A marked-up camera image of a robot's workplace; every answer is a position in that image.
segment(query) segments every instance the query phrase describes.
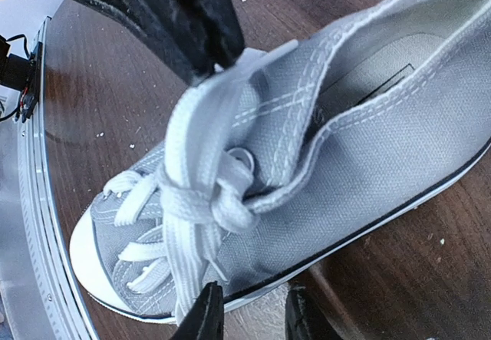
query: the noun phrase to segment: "white stitching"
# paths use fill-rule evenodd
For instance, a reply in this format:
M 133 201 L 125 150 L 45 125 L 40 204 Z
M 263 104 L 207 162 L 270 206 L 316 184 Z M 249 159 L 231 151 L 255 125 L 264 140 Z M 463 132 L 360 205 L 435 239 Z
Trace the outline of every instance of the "white stitching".
M 287 104 L 282 104 L 280 106 L 274 107 L 271 110 L 260 112 L 259 114 L 254 114 L 250 117 L 247 117 L 244 120 L 241 120 L 241 121 L 234 123 L 232 125 L 232 127 L 238 127 L 239 125 L 247 124 L 248 122 L 257 119 L 258 117 L 263 117 L 263 116 L 266 116 L 269 114 L 273 114 L 277 111 L 284 110 L 284 109 L 291 107 L 291 106 L 295 106 L 296 104 L 302 104 L 303 102 L 306 102 L 307 100 L 310 100 L 310 98 L 302 98 L 301 100 L 288 102 Z
M 171 286 L 169 290 L 167 290 L 165 293 L 163 293 L 162 295 L 160 293 L 163 292 L 163 290 L 167 287 L 167 286 L 170 286 L 171 284 L 173 283 L 173 280 L 170 280 L 166 285 L 162 286 L 162 288 L 160 288 L 158 291 L 156 291 L 152 296 L 150 296 L 142 305 L 140 305 L 138 307 L 138 311 L 144 311 L 143 307 L 145 305 L 147 305 L 147 303 L 150 301 L 150 300 L 154 300 L 157 296 L 160 296 L 161 299 L 165 298 L 166 295 L 169 295 L 170 292 L 173 291 L 174 289 L 174 286 Z
M 142 216 L 152 216 L 154 214 L 153 211 L 145 211 L 145 212 L 141 212 L 140 215 L 138 215 L 138 219 L 137 221 L 142 221 L 142 219 L 140 217 Z M 94 221 L 96 223 L 107 223 L 107 222 L 113 222 L 114 221 L 114 216 L 104 216 L 104 217 L 101 217 L 101 218 L 96 218 L 94 219 Z
M 155 152 L 154 154 L 152 154 L 151 156 L 147 157 L 145 160 L 142 160 L 143 162 L 141 163 L 136 163 L 135 164 L 135 168 L 141 168 L 141 167 L 146 167 L 146 166 L 149 166 L 151 165 L 152 163 L 156 162 L 157 160 L 154 160 L 156 158 L 159 158 L 160 154 L 164 152 L 164 149 L 162 148 L 161 150 L 158 150 L 157 152 Z
M 316 48 L 314 48 L 314 50 L 312 51 L 311 53 L 311 56 L 309 58 L 309 61 L 307 62 L 307 64 L 304 66 L 304 70 L 302 72 L 302 76 L 298 79 L 298 83 L 297 83 L 297 89 L 300 90 L 302 88 L 301 86 L 301 82 L 303 79 L 305 79 L 306 77 L 306 74 L 308 73 L 308 69 L 311 68 L 311 63 L 314 61 L 314 58 L 319 54 L 319 53 L 324 53 L 324 51 L 327 49 L 328 47 L 328 42 L 336 35 L 339 35 L 339 39 L 341 39 L 343 37 L 343 34 L 340 34 L 340 31 L 333 31 L 329 36 L 327 37 L 324 37 L 320 42 L 319 44 L 317 45 Z M 313 71 L 311 70 L 310 72 L 310 78 L 313 78 L 312 75 L 313 75 Z M 312 96 L 310 98 L 305 98 L 305 100 L 307 101 L 310 101 L 312 99 Z M 262 191 L 266 190 L 268 187 L 271 186 L 272 184 L 272 179 L 275 175 L 275 168 L 276 168 L 276 165 L 278 163 L 278 152 L 281 148 L 281 145 L 282 145 L 282 141 L 284 140 L 285 136 L 287 134 L 285 134 L 285 125 L 288 123 L 288 120 L 291 116 L 291 113 L 292 113 L 292 107 L 290 107 L 290 109 L 288 110 L 288 113 L 287 113 L 287 117 L 286 117 L 286 120 L 283 122 L 283 128 L 282 128 L 282 135 L 280 136 L 280 138 L 278 139 L 278 143 L 277 143 L 277 146 L 275 148 L 275 152 L 273 154 L 273 161 L 272 161 L 272 168 L 271 168 L 271 171 L 270 171 L 270 175 L 268 177 L 268 179 L 266 180 L 265 182 L 265 185 L 264 187 L 262 188 Z M 284 160 L 283 164 L 286 164 L 288 163 L 288 160 Z M 282 170 L 282 178 L 285 177 L 285 173 L 286 173 L 286 170 L 285 168 L 283 168 Z
M 486 25 L 486 19 L 485 19 L 484 17 L 482 17 L 481 19 L 484 19 L 484 21 L 483 21 L 483 22 L 481 22 L 479 25 L 477 25 L 477 26 L 474 28 L 474 30 L 479 30 L 479 29 L 481 29 L 483 26 L 485 26 L 485 25 Z M 398 93 L 398 94 L 394 95 L 393 97 L 388 98 L 388 99 L 387 99 L 385 102 L 383 102 L 382 104 L 379 104 L 379 105 L 377 105 L 377 106 L 375 106 L 375 107 L 372 107 L 372 108 L 368 108 L 367 110 L 362 111 L 362 112 L 360 112 L 359 114 L 356 114 L 355 116 L 353 116 L 353 117 L 352 117 L 352 118 L 349 120 L 348 124 L 345 124 L 345 125 L 343 125 L 343 126 L 341 126 L 341 127 L 338 127 L 338 128 L 332 129 L 332 133 L 333 133 L 333 134 L 337 134 L 337 133 L 339 133 L 341 130 L 349 129 L 349 128 L 351 128 L 351 127 L 355 127 L 355 126 L 360 125 L 360 124 L 363 124 L 363 123 L 365 123 L 365 122 L 367 122 L 367 121 L 373 120 L 375 117 L 377 117 L 377 116 L 381 116 L 382 114 L 387 113 L 388 111 L 392 110 L 393 108 L 395 108 L 395 107 L 399 106 L 400 104 L 402 104 L 403 102 L 407 101 L 409 98 L 413 97 L 413 96 L 414 96 L 414 95 L 415 95 L 417 92 L 419 92 L 421 89 L 425 88 L 425 87 L 427 86 L 427 84 L 428 84 L 428 81 L 432 80 L 432 79 L 435 77 L 435 75 L 437 74 L 437 72 L 438 72 L 438 71 L 440 71 L 440 69 L 441 69 L 441 68 L 442 68 L 444 65 L 448 64 L 448 62 L 449 62 L 449 61 L 450 61 L 452 58 L 454 58 L 454 57 L 455 57 L 455 56 L 456 56 L 456 55 L 457 55 L 457 54 L 458 54 L 458 53 L 459 53 L 459 52 L 462 50 L 462 48 L 463 48 L 463 47 L 466 45 L 466 42 L 465 42 L 465 40 L 463 39 L 464 37 L 460 37 L 460 38 L 459 38 L 460 42 L 458 42 L 458 43 L 456 44 L 456 47 L 455 47 L 455 49 L 454 49 L 454 50 L 449 50 L 449 51 L 448 51 L 448 52 L 447 52 L 447 53 L 446 53 L 446 54 L 445 54 L 445 55 L 444 55 L 444 56 L 443 56 L 443 57 L 440 59 L 440 60 L 441 60 L 441 62 L 440 62 L 440 64 L 439 64 L 439 65 L 437 65 L 437 66 L 436 66 L 436 67 L 434 67 L 434 68 L 431 68 L 431 69 L 430 69 L 430 70 L 427 72 L 426 76 L 425 76 L 425 77 L 423 77 L 423 78 L 424 78 L 424 80 L 423 80 L 423 81 L 420 81 L 420 83 L 412 83 L 410 86 L 408 86 L 408 88 L 407 88 L 407 89 L 406 89 L 406 88 L 404 88 L 404 87 L 401 87 L 401 88 L 400 88 L 400 91 L 399 91 L 399 93 Z M 406 91 L 410 91 L 410 93 L 409 93 L 408 95 L 406 95 L 405 97 L 400 98 L 400 97 L 401 97 L 401 95 L 402 95 L 402 94 L 404 94 Z M 375 113 L 375 114 L 373 114 L 373 115 L 371 115 L 371 116 L 369 116 L 369 117 L 366 117 L 366 118 L 364 118 L 364 119 L 359 120 L 361 117 L 366 116 L 367 114 L 369 114 L 369 113 L 371 113 L 371 112 L 374 112 L 374 111 L 380 110 L 382 107 L 385 107 L 385 106 L 386 106 L 386 105 L 388 105 L 389 103 L 391 103 L 391 102 L 395 102 L 395 101 L 396 101 L 396 103 L 392 104 L 391 106 L 386 107 L 386 108 L 384 108 L 383 110 L 378 111 L 377 113 Z
M 326 50 L 328 49 L 328 42 L 329 40 L 332 38 L 332 35 L 329 35 L 328 37 L 325 37 L 324 39 L 321 40 L 321 42 L 319 42 L 317 48 L 312 52 L 310 58 L 309 58 L 309 62 L 305 65 L 305 68 L 304 68 L 304 71 L 303 73 L 306 73 L 310 70 L 310 80 L 314 80 L 314 76 L 315 75 L 318 75 L 318 71 L 316 70 L 312 70 L 312 68 L 315 67 L 315 65 L 312 65 L 312 63 L 314 62 L 317 62 L 317 64 L 323 62 L 323 61 L 326 61 L 327 60 L 327 54 L 326 54 Z M 301 81 L 303 79 L 305 79 L 306 75 L 302 75 L 299 80 L 298 80 L 298 83 L 297 83 L 297 87 L 300 87 L 301 85 Z M 304 98 L 305 101 L 311 101 L 312 98 L 315 96 L 316 94 L 313 94 L 311 95 L 310 97 L 308 98 Z M 288 138 L 288 143 L 286 145 L 286 149 L 287 149 L 287 152 L 291 153 L 291 148 L 293 147 L 293 142 L 295 141 L 296 139 L 296 135 L 300 129 L 300 127 L 302 126 L 302 124 L 300 124 L 300 121 L 298 121 L 298 119 L 300 118 L 300 115 L 304 112 L 302 110 L 305 110 L 304 108 L 302 108 L 298 113 L 297 113 L 297 121 L 295 121 L 295 125 L 294 125 L 294 128 L 293 128 L 293 135 L 291 137 Z M 287 116 L 287 121 L 284 123 L 284 126 L 285 124 L 288 123 L 288 120 L 290 118 L 290 114 L 291 114 L 291 109 L 290 111 L 288 112 L 288 116 Z M 283 136 L 282 138 L 280 138 L 280 142 L 283 141 L 284 139 L 284 132 L 283 132 Z M 275 151 L 275 154 L 278 152 L 279 148 L 280 148 L 281 144 L 278 142 L 278 148 L 276 149 Z M 282 180 L 284 180 L 286 178 L 286 174 L 287 173 L 290 173 L 290 168 L 289 168 L 289 164 L 291 163 L 291 160 L 289 157 L 285 157 L 285 159 L 283 160 L 283 168 L 282 168 L 282 175 L 281 175 L 281 178 Z
M 299 89 L 297 89 L 296 91 L 303 91 L 304 89 L 308 89 L 308 88 L 299 88 Z M 261 104 L 259 104 L 257 107 L 250 108 L 250 109 L 248 109 L 248 110 L 243 111 L 241 114 L 237 114 L 237 115 L 236 115 L 236 117 L 235 117 L 235 119 L 236 119 L 236 120 L 238 120 L 238 119 L 240 119 L 241 117 L 244 117 L 244 116 L 246 116 L 246 115 L 248 115 L 248 114 L 253 114 L 253 113 L 255 113 L 255 112 L 256 112 L 257 110 L 259 110 L 260 108 L 263 108 L 263 107 L 265 107 L 265 106 L 267 106 L 267 105 L 269 105 L 269 104 L 275 104 L 276 102 L 279 102 L 279 101 L 281 101 L 281 100 L 285 100 L 285 99 L 287 99 L 287 98 L 293 97 L 293 96 L 295 96 L 295 95 L 296 95 L 296 93 L 295 93 L 295 92 L 289 92 L 289 93 L 287 93 L 287 94 L 283 94 L 283 95 L 282 95 L 282 96 L 280 96 L 280 97 L 273 98 L 273 99 L 271 99 L 271 100 L 269 100 L 269 101 L 266 101 L 266 102 L 262 102 L 262 103 L 261 103 Z

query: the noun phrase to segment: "stitching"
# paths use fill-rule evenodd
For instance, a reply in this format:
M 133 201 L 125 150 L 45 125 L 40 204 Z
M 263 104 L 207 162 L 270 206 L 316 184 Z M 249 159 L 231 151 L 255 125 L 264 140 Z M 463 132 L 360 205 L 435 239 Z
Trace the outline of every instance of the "stitching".
M 162 301 L 160 300 L 157 300 L 157 305 L 158 305 L 158 311 L 159 313 L 163 313 L 164 309 L 163 309 L 163 306 L 162 306 Z
M 297 89 L 296 91 L 303 91 L 304 89 L 308 89 L 308 88 L 299 88 L 299 89 Z M 255 113 L 255 112 L 256 112 L 257 110 L 259 110 L 260 108 L 263 108 L 263 107 L 265 107 L 265 106 L 267 106 L 267 105 L 269 105 L 269 104 L 274 104 L 274 103 L 276 103 L 276 102 L 279 102 L 279 101 L 281 101 L 281 100 L 285 100 L 285 99 L 290 98 L 290 97 L 293 97 L 293 96 L 295 96 L 295 92 L 290 92 L 290 93 L 287 93 L 287 94 L 283 94 L 283 95 L 282 95 L 282 96 L 280 96 L 280 97 L 273 98 L 273 99 L 271 99 L 271 100 L 269 100 L 269 101 L 262 102 L 262 103 L 261 103 L 259 106 L 257 106 L 257 107 L 254 107 L 254 108 L 251 108 L 251 109 L 245 110 L 245 111 L 243 111 L 241 114 L 237 114 L 237 115 L 235 116 L 235 119 L 236 119 L 236 120 L 238 120 L 238 119 L 240 119 L 241 117 L 244 117 L 244 116 L 246 116 L 246 115 L 248 115 L 248 114 L 253 114 L 253 113 Z
M 336 31 L 334 31 L 332 35 L 329 35 L 328 37 L 325 37 L 324 39 L 322 39 L 321 42 L 319 42 L 317 48 L 315 48 L 313 50 L 313 52 L 310 55 L 309 61 L 304 66 L 304 70 L 302 72 L 302 76 L 298 79 L 297 87 L 301 87 L 301 82 L 302 82 L 302 80 L 304 80 L 307 77 L 307 73 L 308 73 L 309 70 L 310 70 L 309 80 L 310 81 L 314 80 L 315 74 L 318 74 L 318 73 L 316 72 L 316 70 L 312 70 L 312 66 L 313 66 L 312 64 L 315 63 L 315 62 L 317 62 L 319 64 L 322 61 L 322 58 L 324 58 L 324 61 L 325 61 L 326 56 L 327 56 L 325 54 L 325 51 L 328 48 L 328 42 L 334 36 L 335 33 L 336 33 Z M 308 96 L 307 98 L 303 98 L 303 101 L 311 101 L 312 97 L 313 96 L 311 95 L 311 96 Z M 298 119 L 299 114 L 301 114 L 301 113 L 302 113 L 302 109 L 297 113 L 297 119 Z M 288 114 L 287 114 L 287 117 L 286 117 L 286 120 L 283 123 L 282 135 L 280 136 L 280 138 L 278 140 L 278 144 L 277 144 L 276 149 L 275 149 L 275 153 L 274 153 L 274 156 L 273 156 L 272 170 L 271 170 L 271 173 L 270 173 L 270 176 L 269 176 L 267 182 L 265 183 L 265 188 L 271 186 L 272 178 L 273 178 L 273 176 L 275 174 L 275 168 L 276 168 L 276 165 L 278 163 L 278 160 L 277 160 L 278 159 L 278 152 L 279 152 L 279 150 L 281 148 L 282 142 L 285 140 L 285 137 L 287 137 L 287 134 L 285 133 L 285 131 L 286 131 L 285 126 L 288 124 L 291 115 L 292 115 L 292 107 L 289 109 Z M 300 126 L 301 126 L 300 123 L 299 123 L 299 121 L 294 122 L 294 124 L 295 125 L 294 125 L 294 128 L 293 128 L 293 136 L 287 138 L 288 139 L 288 143 L 286 145 L 287 152 L 290 152 L 290 149 L 292 148 L 292 144 L 295 141 L 295 136 L 298 133 L 298 130 L 299 130 Z M 290 170 L 288 168 L 288 166 L 289 166 L 290 163 L 291 163 L 290 162 L 290 159 L 288 157 L 285 157 L 285 159 L 283 160 L 283 168 L 282 168 L 282 171 L 281 171 L 281 178 L 282 178 L 282 180 L 284 180 L 285 177 L 286 177 L 286 174 L 290 172 Z
M 152 216 L 154 214 L 154 212 L 152 211 L 145 211 L 145 212 L 142 212 L 140 213 L 140 215 L 138 216 L 137 218 L 137 221 L 143 221 L 141 219 L 142 216 Z M 94 219 L 94 221 L 96 223 L 107 223 L 107 222 L 113 222 L 114 221 L 114 216 L 109 216 L 109 217 L 101 217 L 101 218 L 98 218 L 98 219 Z
M 163 290 L 167 287 L 170 286 L 173 283 L 173 280 L 170 280 L 166 285 L 162 286 L 160 289 L 158 289 L 153 295 L 151 295 L 147 300 L 141 304 L 138 307 L 138 311 L 143 311 L 143 307 L 148 304 L 149 301 L 154 300 L 157 296 L 160 296 L 162 299 L 166 297 L 166 295 L 169 295 L 170 292 L 173 291 L 174 286 L 171 286 L 169 290 L 167 290 L 165 293 L 162 293 Z
M 473 29 L 474 31 L 480 30 L 482 27 L 484 27 L 485 25 L 487 25 L 487 23 L 486 23 L 486 16 L 487 15 L 484 15 L 481 18 L 481 19 L 484 19 L 484 21 L 481 22 L 480 24 L 476 25 L 476 27 Z M 430 69 L 427 72 L 426 78 L 423 77 L 424 78 L 423 81 L 420 81 L 419 83 L 412 83 L 412 85 L 410 85 L 407 88 L 410 91 L 410 93 L 408 95 L 406 95 L 405 97 L 402 97 L 401 98 L 402 94 L 406 90 L 406 88 L 401 87 L 398 94 L 395 94 L 393 97 L 388 98 L 386 101 L 384 101 L 383 103 L 381 103 L 381 104 L 379 104 L 379 105 L 377 105 L 375 107 L 371 107 L 371 108 L 368 108 L 368 109 L 366 109 L 364 111 L 360 111 L 359 114 L 355 114 L 353 117 L 351 117 L 351 119 L 348 121 L 347 124 L 345 124 L 343 126 L 340 126 L 340 127 L 336 127 L 336 128 L 332 128 L 332 126 L 333 125 L 336 125 L 336 123 L 331 124 L 330 127 L 332 129 L 332 133 L 333 134 L 337 134 L 341 130 L 346 130 L 346 129 L 349 129 L 351 127 L 355 127 L 357 125 L 363 124 L 363 123 L 365 123 L 367 121 L 373 120 L 377 116 L 381 116 L 382 114 L 387 113 L 388 111 L 394 109 L 395 107 L 399 106 L 403 102 L 407 101 L 409 98 L 413 97 L 417 92 L 419 92 L 421 89 L 425 88 L 427 86 L 428 82 L 430 80 L 432 80 L 436 76 L 437 72 L 440 71 L 440 69 L 443 66 L 445 66 L 446 64 L 448 64 L 448 62 L 452 58 L 454 58 L 463 49 L 463 47 L 466 45 L 466 42 L 464 40 L 465 37 L 467 37 L 467 35 L 463 35 L 460 38 L 458 38 L 460 40 L 460 42 L 458 42 L 456 44 L 455 49 L 454 50 L 447 51 L 447 53 L 441 58 L 441 62 L 436 67 Z M 393 103 L 393 104 L 390 105 L 390 106 L 388 106 L 388 107 L 386 107 L 386 108 L 383 108 L 383 107 L 385 107 L 386 105 L 388 105 L 390 103 Z M 371 115 L 369 117 L 366 117 L 366 118 L 361 119 L 363 116 L 366 116 L 367 114 L 373 113 L 375 111 L 377 111 L 375 114 L 373 114 L 373 115 Z
M 146 203 L 145 206 L 158 206 L 158 207 L 160 207 L 160 203 Z M 101 210 L 97 209 L 97 206 L 94 206 L 94 212 L 99 213 L 100 215 L 104 215 L 106 213 L 117 213 L 118 210 L 119 210 L 119 208 L 117 210 L 101 211 Z
M 254 114 L 254 115 L 252 115 L 250 117 L 247 117 L 244 120 L 241 120 L 241 121 L 238 121 L 238 122 L 234 123 L 232 125 L 232 127 L 238 127 L 239 125 L 247 124 L 248 122 L 250 122 L 252 120 L 255 120 L 258 117 L 263 117 L 263 116 L 266 116 L 266 115 L 269 115 L 269 114 L 273 114 L 273 113 L 275 113 L 277 111 L 280 111 L 280 110 L 283 110 L 285 108 L 295 106 L 296 104 L 302 104 L 303 102 L 305 102 L 305 101 L 307 101 L 309 99 L 310 98 L 302 98 L 301 100 L 288 102 L 287 104 L 282 104 L 281 106 L 274 107 L 271 110 L 260 112 L 259 114 Z
M 135 168 L 141 168 L 141 167 L 145 167 L 145 166 L 149 166 L 151 165 L 152 163 L 156 162 L 157 160 L 154 160 L 155 158 L 158 158 L 159 155 L 161 153 L 164 152 L 164 149 L 161 149 L 161 150 L 158 150 L 157 152 L 155 152 L 154 154 L 152 154 L 151 156 L 149 156 L 145 161 L 143 161 L 142 163 L 137 163 L 135 164 Z

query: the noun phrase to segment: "black clamp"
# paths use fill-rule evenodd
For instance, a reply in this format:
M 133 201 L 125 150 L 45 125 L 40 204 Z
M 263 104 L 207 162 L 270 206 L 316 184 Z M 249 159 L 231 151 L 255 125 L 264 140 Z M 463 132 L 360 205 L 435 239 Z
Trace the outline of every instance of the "black clamp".
M 231 0 L 75 0 L 127 27 L 187 84 L 229 68 L 244 50 Z
M 24 39 L 24 51 L 27 58 L 8 54 L 9 42 L 21 38 Z M 0 85 L 21 92 L 17 107 L 10 114 L 2 114 L 0 122 L 15 116 L 15 120 L 21 119 L 24 123 L 34 113 L 35 106 L 39 102 L 41 85 L 41 68 L 39 67 L 41 53 L 42 43 L 38 43 L 35 51 L 29 53 L 25 35 L 16 35 L 10 39 L 0 36 Z
M 211 282 L 199 294 L 172 340 L 223 340 L 223 290 Z

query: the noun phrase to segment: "clamp jaw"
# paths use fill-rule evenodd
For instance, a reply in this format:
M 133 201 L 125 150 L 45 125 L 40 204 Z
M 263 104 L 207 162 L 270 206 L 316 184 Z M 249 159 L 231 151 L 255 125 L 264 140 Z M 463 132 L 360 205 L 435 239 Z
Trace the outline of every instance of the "clamp jaw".
M 191 86 L 233 66 L 244 38 L 231 0 L 75 0 L 118 21 Z

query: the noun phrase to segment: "white rubber toe cap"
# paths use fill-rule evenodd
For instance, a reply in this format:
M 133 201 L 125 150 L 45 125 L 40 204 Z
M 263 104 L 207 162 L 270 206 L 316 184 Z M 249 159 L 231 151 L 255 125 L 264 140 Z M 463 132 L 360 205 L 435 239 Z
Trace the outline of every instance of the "white rubber toe cap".
M 116 309 L 131 313 L 131 309 L 114 291 L 101 265 L 89 210 L 78 221 L 70 239 L 71 266 L 80 284 L 92 296 Z

